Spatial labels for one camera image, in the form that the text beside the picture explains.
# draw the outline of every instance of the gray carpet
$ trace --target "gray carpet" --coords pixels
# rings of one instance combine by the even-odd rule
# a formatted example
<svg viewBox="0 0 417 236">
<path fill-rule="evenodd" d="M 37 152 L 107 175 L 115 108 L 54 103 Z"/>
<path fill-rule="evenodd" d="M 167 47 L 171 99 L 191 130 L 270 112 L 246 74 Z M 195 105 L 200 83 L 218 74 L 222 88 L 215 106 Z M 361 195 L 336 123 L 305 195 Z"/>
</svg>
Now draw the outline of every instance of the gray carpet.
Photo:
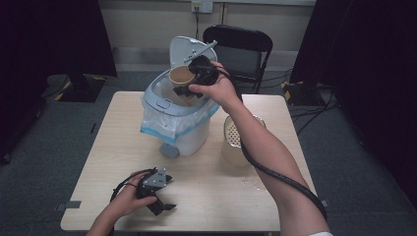
<svg viewBox="0 0 417 236">
<path fill-rule="evenodd" d="M 119 78 L 105 83 L 95 103 L 48 97 L 40 118 L 11 152 L 11 163 L 0 166 L 0 235 L 84 235 L 63 231 L 59 226 L 63 211 L 55 208 L 71 198 L 114 92 L 144 90 L 160 73 L 120 72 Z M 283 75 L 267 72 L 265 78 Z M 285 79 L 265 81 L 260 93 L 282 94 L 277 85 Z M 49 78 L 45 94 L 64 80 L 65 76 Z M 323 97 L 329 99 L 330 90 L 323 90 Z M 289 106 L 292 115 L 314 108 Z M 312 117 L 294 117 L 296 130 Z M 319 197 L 330 203 L 328 223 L 334 235 L 417 235 L 415 210 L 386 169 L 361 145 L 342 109 L 335 106 L 317 116 L 299 140 Z"/>
</svg>

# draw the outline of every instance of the beige basket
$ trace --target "beige basket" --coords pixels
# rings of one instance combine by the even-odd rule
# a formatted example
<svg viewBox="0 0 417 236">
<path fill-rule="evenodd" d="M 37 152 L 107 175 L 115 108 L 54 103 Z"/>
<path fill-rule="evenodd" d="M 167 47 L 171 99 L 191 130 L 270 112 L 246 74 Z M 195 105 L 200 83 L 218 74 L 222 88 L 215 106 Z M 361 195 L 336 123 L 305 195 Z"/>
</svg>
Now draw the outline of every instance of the beige basket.
<svg viewBox="0 0 417 236">
<path fill-rule="evenodd" d="M 258 116 L 255 117 L 262 125 L 265 126 L 264 120 Z M 223 158 L 233 166 L 247 167 L 251 165 L 251 163 L 248 162 L 242 152 L 240 135 L 230 116 L 227 116 L 226 120 L 224 121 L 223 135 L 224 142 L 223 146 L 221 147 Z"/>
</svg>

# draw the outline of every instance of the table top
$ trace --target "table top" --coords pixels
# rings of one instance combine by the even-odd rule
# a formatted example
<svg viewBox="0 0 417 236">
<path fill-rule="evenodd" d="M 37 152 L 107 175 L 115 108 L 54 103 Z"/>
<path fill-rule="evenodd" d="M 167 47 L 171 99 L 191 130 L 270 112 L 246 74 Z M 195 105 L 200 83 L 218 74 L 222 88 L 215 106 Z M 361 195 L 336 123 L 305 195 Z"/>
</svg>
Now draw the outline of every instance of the table top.
<svg viewBox="0 0 417 236">
<path fill-rule="evenodd" d="M 158 216 L 147 207 L 138 209 L 120 218 L 115 230 L 279 231 L 276 205 L 255 169 L 231 166 L 221 155 L 227 117 L 221 108 L 211 117 L 208 138 L 196 153 L 169 158 L 159 152 L 159 139 L 140 132 L 142 95 L 141 91 L 114 94 L 71 198 L 81 201 L 80 208 L 66 209 L 64 230 L 89 230 L 120 182 L 132 172 L 157 167 L 166 168 L 173 179 L 156 193 L 165 204 L 177 207 Z M 243 100 L 288 147 L 316 193 L 283 97 L 244 94 Z"/>
</svg>

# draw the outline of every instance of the person's arm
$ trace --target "person's arm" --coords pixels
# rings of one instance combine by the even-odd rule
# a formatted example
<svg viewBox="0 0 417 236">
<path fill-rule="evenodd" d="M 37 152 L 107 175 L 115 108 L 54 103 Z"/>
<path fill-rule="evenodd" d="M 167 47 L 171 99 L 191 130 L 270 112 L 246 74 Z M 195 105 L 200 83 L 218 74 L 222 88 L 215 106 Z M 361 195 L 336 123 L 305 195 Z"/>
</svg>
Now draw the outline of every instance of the person's arm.
<svg viewBox="0 0 417 236">
<path fill-rule="evenodd" d="M 308 188 L 294 157 L 286 146 L 261 125 L 236 96 L 233 85 L 220 75 L 210 87 L 191 85 L 190 90 L 209 95 L 233 119 L 249 154 L 261 165 Z M 329 232 L 321 212 L 303 194 L 287 184 L 258 171 L 279 210 L 281 235 L 309 235 Z"/>
<path fill-rule="evenodd" d="M 129 180 L 128 184 L 117 195 L 117 197 L 98 215 L 92 224 L 88 236 L 106 236 L 110 233 L 116 221 L 127 214 L 132 213 L 139 207 L 145 207 L 156 201 L 156 197 L 143 199 L 136 198 L 136 188 L 139 181 L 147 173 L 139 174 Z"/>
</svg>

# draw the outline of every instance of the open lid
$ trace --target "open lid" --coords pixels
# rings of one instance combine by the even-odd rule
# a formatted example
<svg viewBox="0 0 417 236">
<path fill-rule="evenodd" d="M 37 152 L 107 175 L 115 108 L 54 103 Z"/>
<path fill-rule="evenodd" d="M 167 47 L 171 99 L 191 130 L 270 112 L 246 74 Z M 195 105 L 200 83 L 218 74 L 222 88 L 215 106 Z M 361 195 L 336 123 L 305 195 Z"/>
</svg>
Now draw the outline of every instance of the open lid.
<svg viewBox="0 0 417 236">
<path fill-rule="evenodd" d="M 169 46 L 171 69 L 182 65 L 189 65 L 191 60 L 200 55 L 207 56 L 210 61 L 217 61 L 217 55 L 212 49 L 216 44 L 216 41 L 205 44 L 191 37 L 174 37 Z"/>
</svg>

